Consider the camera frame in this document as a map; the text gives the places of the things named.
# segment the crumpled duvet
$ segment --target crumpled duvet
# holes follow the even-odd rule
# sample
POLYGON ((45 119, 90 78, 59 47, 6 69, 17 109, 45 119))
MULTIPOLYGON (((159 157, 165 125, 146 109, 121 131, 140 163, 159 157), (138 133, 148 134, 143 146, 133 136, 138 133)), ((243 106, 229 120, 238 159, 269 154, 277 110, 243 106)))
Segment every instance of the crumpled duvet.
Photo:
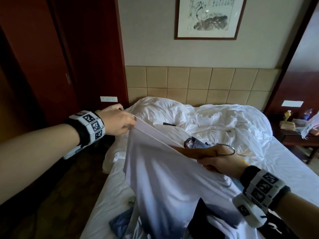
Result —
MULTIPOLYGON (((125 111, 150 124, 183 145, 191 136, 203 143, 229 144, 245 155, 248 163, 261 161, 272 140, 272 130, 265 115, 246 105, 202 105, 192 107, 177 101, 145 97, 125 111), (163 125, 163 122, 176 126, 163 125)), ((106 153, 103 171, 109 173, 113 162, 125 159, 128 132, 115 137, 106 153)))

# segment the plastic bottle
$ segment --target plastic bottle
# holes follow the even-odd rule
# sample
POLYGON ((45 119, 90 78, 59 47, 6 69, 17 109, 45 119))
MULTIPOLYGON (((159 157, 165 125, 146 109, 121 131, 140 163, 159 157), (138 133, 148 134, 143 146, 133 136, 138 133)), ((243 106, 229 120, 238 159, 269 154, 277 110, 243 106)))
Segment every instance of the plastic bottle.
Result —
POLYGON ((291 110, 286 111, 286 112, 284 113, 284 115, 285 115, 285 120, 284 120, 284 121, 287 121, 288 118, 291 116, 291 110))
POLYGON ((312 113, 312 109, 306 110, 302 116, 302 120, 306 120, 306 121, 309 120, 311 113, 312 113))

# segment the blue cloth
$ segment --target blue cloth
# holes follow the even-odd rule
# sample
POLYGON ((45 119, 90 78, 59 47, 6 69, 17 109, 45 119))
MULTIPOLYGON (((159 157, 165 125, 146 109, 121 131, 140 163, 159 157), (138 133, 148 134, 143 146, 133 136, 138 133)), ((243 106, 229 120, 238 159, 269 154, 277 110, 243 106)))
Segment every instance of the blue cloth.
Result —
POLYGON ((125 235, 126 229, 132 217, 132 213, 133 207, 109 221, 108 224, 117 238, 122 239, 122 237, 125 235))
MULTIPOLYGON (((190 141, 192 141, 192 144, 190 144, 188 146, 189 148, 209 148, 209 147, 213 146, 213 145, 208 144, 208 143, 203 143, 195 137, 190 137, 190 141)), ((242 186, 241 182, 239 182, 235 178, 231 178, 231 179, 232 179, 233 183, 237 186, 238 189, 240 189, 241 191, 244 190, 244 186, 242 186)))

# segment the framed painting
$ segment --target framed painting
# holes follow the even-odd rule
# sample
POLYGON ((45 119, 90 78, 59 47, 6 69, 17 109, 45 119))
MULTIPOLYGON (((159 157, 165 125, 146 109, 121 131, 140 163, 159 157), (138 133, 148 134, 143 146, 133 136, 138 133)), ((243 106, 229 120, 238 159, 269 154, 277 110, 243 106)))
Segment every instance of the framed painting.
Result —
POLYGON ((176 0, 176 40, 236 40, 246 0, 176 0))

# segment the wooden nightstand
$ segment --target wooden nightstand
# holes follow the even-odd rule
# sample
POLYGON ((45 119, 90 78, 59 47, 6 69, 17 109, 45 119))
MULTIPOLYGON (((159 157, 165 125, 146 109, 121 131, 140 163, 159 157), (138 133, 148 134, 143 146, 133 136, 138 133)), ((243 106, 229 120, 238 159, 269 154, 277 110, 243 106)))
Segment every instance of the wooden nightstand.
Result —
POLYGON ((279 122, 270 122, 270 124, 273 136, 300 159, 304 159, 304 157, 301 158, 299 153, 296 154, 292 149, 292 146, 308 146, 313 149, 310 156, 307 158, 307 164, 310 163, 314 155, 319 151, 319 136, 308 134, 308 139, 303 139, 301 135, 295 131, 281 130, 279 128, 279 122))

